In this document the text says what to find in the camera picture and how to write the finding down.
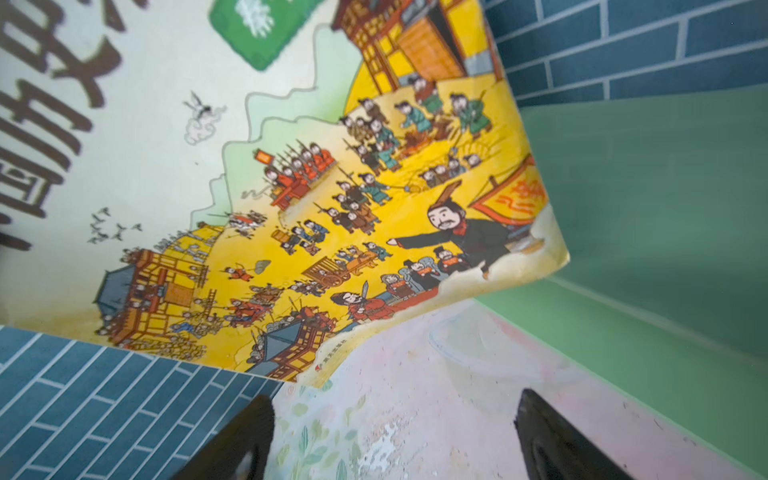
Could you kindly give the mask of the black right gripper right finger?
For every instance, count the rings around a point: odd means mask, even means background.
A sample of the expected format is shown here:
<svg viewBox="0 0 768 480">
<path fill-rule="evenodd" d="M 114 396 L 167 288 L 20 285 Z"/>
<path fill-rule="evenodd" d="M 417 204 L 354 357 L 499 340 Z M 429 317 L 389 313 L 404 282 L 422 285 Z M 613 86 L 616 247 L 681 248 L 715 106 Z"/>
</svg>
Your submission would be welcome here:
<svg viewBox="0 0 768 480">
<path fill-rule="evenodd" d="M 531 480 L 631 480 L 544 398 L 522 390 L 514 422 Z"/>
</svg>

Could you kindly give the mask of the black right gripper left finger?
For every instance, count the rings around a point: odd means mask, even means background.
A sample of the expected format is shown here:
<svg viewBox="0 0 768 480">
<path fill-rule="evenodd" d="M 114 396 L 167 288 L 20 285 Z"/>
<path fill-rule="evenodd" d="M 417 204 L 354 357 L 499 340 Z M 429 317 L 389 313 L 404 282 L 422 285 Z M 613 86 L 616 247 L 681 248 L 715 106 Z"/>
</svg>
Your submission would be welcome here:
<svg viewBox="0 0 768 480">
<path fill-rule="evenodd" d="M 257 396 L 171 479 L 264 479 L 274 434 L 272 400 Z"/>
</svg>

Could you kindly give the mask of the yellow history book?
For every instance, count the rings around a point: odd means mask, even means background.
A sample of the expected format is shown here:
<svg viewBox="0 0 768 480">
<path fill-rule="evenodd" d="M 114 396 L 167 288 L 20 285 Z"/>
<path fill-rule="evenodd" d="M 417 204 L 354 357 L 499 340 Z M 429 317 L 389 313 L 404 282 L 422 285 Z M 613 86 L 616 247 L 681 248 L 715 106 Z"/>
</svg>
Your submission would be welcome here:
<svg viewBox="0 0 768 480">
<path fill-rule="evenodd" d="M 569 252 L 479 1 L 5 1 L 1 321 L 319 384 Z"/>
</svg>

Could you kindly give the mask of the green metal bookshelf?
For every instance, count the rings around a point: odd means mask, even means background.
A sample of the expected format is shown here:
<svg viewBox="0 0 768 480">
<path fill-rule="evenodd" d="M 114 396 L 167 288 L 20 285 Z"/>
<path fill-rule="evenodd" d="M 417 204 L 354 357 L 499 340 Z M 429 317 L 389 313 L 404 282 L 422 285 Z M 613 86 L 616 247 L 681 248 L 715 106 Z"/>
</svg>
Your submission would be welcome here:
<svg viewBox="0 0 768 480">
<path fill-rule="evenodd" d="M 525 107 L 570 252 L 491 311 L 767 474 L 767 90 Z"/>
</svg>

